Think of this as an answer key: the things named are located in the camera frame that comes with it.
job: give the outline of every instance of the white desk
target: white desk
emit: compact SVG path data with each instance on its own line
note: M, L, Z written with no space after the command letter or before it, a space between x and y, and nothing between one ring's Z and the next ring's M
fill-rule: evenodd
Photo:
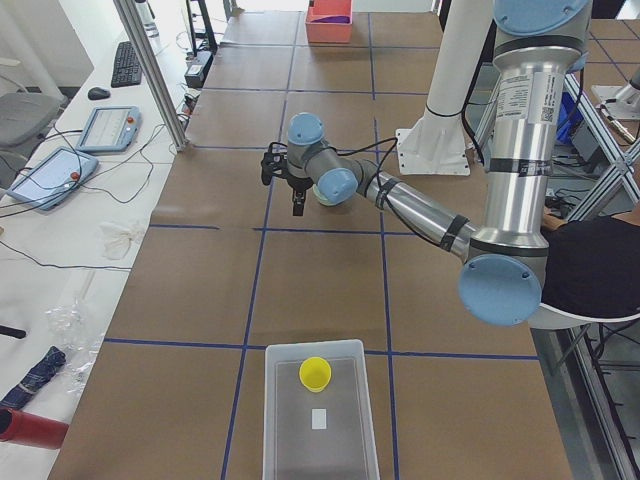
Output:
M156 58L163 71L165 82L174 104L179 105L184 95L184 53L175 43L180 31L178 16L158 19L161 32L159 44L154 45ZM122 154L100 156L100 173L125 160L151 137L154 127L163 123L143 76L142 84L133 87L110 88L113 57L112 50L105 52L104 60L89 76L64 114L56 123L59 131L82 129L89 114L96 106L136 105L142 114L138 135ZM111 90L106 100L89 101L87 92L91 87L101 86ZM78 135L67 138L75 146ZM49 152L66 142L57 137L43 143L33 155L29 166L35 165ZM0 218L5 229L1 239L45 263L58 265L116 265L130 267L139 245L132 244L127 255L118 261L103 256L103 238L100 224L114 222L128 225L139 222L145 227L155 207L171 168L175 148L166 129L163 129L144 150L154 169L148 184L130 203L117 203L106 193L79 189L63 204L43 213L30 211ZM130 198L145 182L150 170L149 163L135 155L126 164L90 181L88 186L109 190L121 199ZM20 207L5 208L12 200L0 201L0 216L17 211ZM26 330L23 340L0 336L0 397L4 396L27 371L33 367L55 345L55 337L48 329L45 312L55 307L71 305L79 289L90 281L83 305L87 338L100 342L120 298L128 272L107 270L43 268L29 259L9 251L0 245L0 324ZM67 365L74 357L67 359ZM45 386L25 407L25 411L49 418L70 422L79 400L79 394L69 393L73 385L64 375L64 369ZM40 480L48 476L58 451L0 443L0 478Z

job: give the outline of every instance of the yellow cup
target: yellow cup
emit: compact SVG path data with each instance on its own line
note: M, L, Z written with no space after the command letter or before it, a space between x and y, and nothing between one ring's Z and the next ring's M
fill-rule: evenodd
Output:
M310 392L319 393L331 381L331 365L322 357L309 357L300 365L299 376Z

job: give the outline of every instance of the red object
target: red object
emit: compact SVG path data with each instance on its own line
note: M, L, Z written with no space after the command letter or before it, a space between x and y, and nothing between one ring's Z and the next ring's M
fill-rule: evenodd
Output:
M309 43L349 43L352 21L351 0L315 0L305 19L307 40Z
M0 408L0 441L56 450L69 425L31 413Z

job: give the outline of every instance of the keyboard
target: keyboard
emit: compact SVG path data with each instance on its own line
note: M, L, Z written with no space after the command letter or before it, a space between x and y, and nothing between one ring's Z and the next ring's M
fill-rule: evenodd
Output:
M113 60L112 87L128 87L140 85L142 81L142 69L140 62L133 50L131 42L120 42Z

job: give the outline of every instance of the computer mouse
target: computer mouse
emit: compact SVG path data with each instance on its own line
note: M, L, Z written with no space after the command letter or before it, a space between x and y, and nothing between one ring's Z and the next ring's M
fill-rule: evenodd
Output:
M102 87L93 87L87 93L87 97L89 97L89 100L102 100L103 98L109 98L110 96L111 92Z

